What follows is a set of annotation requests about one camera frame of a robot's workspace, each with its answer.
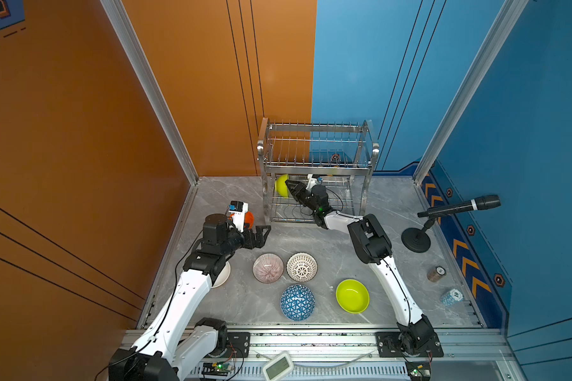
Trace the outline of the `lime green bowl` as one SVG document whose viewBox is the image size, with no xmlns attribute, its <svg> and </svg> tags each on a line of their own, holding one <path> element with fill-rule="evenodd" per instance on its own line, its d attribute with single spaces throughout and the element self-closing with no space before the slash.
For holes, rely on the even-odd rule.
<svg viewBox="0 0 572 381">
<path fill-rule="evenodd" d="M 335 297 L 341 308 L 350 314 L 361 314 L 370 304 L 370 293 L 356 279 L 345 279 L 337 287 Z"/>
<path fill-rule="evenodd" d="M 276 192 L 282 198 L 288 198 L 289 197 L 289 189 L 288 189 L 288 186 L 286 184 L 287 180 L 289 180 L 289 175 L 283 174 L 275 182 Z"/>
</svg>

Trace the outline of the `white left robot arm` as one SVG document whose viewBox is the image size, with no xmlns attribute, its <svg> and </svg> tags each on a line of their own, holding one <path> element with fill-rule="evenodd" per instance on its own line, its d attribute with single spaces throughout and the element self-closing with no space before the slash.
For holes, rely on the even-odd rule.
<svg viewBox="0 0 572 381">
<path fill-rule="evenodd" d="M 227 347 L 227 324 L 206 317 L 184 331 L 228 261 L 239 249 L 262 248 L 268 225 L 236 225 L 234 217 L 210 214 L 189 249 L 173 292 L 150 327 L 129 349 L 118 349 L 104 368 L 109 380 L 184 380 L 204 357 Z"/>
</svg>

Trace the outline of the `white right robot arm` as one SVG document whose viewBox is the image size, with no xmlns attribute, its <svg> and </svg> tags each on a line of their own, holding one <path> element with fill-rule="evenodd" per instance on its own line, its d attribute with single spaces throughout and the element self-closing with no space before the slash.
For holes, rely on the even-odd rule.
<svg viewBox="0 0 572 381">
<path fill-rule="evenodd" d="M 400 330 L 397 345 L 408 357 L 443 357 L 443 346 L 429 318 L 419 308 L 397 269 L 392 243 L 373 214 L 344 214 L 330 205 L 326 187 L 287 179 L 285 185 L 300 205 L 311 210 L 319 227 L 347 233 L 359 260 L 380 280 Z"/>
</svg>

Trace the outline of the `white maroon patterned bowl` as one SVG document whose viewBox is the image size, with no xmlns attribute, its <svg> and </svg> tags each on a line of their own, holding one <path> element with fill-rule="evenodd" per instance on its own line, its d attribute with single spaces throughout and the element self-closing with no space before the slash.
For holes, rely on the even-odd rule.
<svg viewBox="0 0 572 381">
<path fill-rule="evenodd" d="M 306 283 L 312 280 L 317 272 L 316 259 L 306 252 L 292 255 L 287 262 L 287 273 L 296 282 Z"/>
</svg>

